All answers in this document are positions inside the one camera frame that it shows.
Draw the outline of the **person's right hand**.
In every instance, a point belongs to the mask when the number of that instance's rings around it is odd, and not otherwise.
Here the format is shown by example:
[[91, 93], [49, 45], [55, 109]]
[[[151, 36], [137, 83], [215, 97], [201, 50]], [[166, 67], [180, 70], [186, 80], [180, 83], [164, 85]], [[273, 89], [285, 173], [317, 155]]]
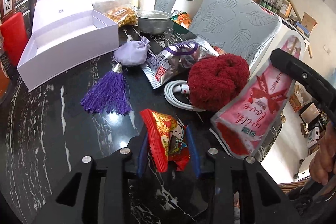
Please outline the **person's right hand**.
[[323, 186], [329, 181], [329, 173], [335, 174], [335, 125], [329, 122], [325, 135], [319, 142], [319, 150], [310, 162], [309, 172], [311, 178]]

